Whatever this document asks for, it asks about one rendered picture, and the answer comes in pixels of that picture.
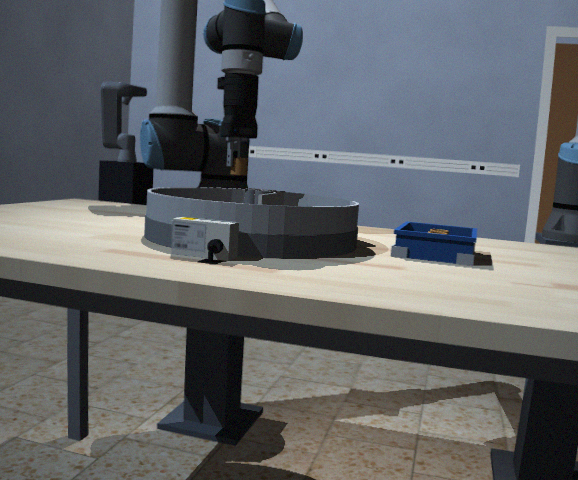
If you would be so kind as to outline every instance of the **brown door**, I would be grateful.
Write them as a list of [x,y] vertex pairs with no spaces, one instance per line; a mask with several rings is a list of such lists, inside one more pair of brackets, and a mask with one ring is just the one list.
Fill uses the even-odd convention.
[[553,206],[560,145],[576,136],[577,123],[578,45],[558,43],[556,44],[547,147],[538,209],[538,232],[542,232]]

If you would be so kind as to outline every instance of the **wall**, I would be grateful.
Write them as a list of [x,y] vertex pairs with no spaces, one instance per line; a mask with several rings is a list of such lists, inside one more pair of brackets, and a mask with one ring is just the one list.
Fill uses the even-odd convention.
[[97,198],[100,85],[128,81],[130,0],[0,0],[0,204]]
[[[221,0],[200,2],[194,113],[222,119],[220,55],[202,38]],[[478,228],[524,240],[546,27],[578,27],[578,2],[276,2],[304,28],[297,59],[265,59],[252,145],[520,165],[520,177],[251,159],[249,185],[360,202],[360,223]],[[159,1],[136,5],[130,131],[155,106]],[[156,172],[156,186],[197,185]]]

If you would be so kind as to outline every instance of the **black box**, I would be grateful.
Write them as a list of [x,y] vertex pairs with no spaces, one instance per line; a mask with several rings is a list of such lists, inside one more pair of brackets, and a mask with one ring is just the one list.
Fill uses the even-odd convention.
[[152,187],[153,170],[144,163],[100,161],[98,200],[146,205]]

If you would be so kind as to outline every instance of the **table leg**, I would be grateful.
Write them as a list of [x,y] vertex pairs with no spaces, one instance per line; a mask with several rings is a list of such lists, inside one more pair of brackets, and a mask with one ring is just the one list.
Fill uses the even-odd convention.
[[240,403],[243,349],[243,337],[188,328],[185,399],[158,428],[237,444],[262,414]]
[[89,312],[67,310],[67,436],[89,435]]
[[494,480],[578,480],[578,385],[527,379],[514,452],[491,450]]

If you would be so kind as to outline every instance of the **white cable channel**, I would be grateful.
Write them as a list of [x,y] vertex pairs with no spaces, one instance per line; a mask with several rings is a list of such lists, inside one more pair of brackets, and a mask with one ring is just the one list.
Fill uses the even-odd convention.
[[249,157],[303,162],[346,163],[387,168],[409,168],[436,172],[469,173],[519,177],[520,165],[509,163],[470,162],[468,160],[444,160],[439,158],[405,157],[402,155],[374,155],[296,148],[249,147]]

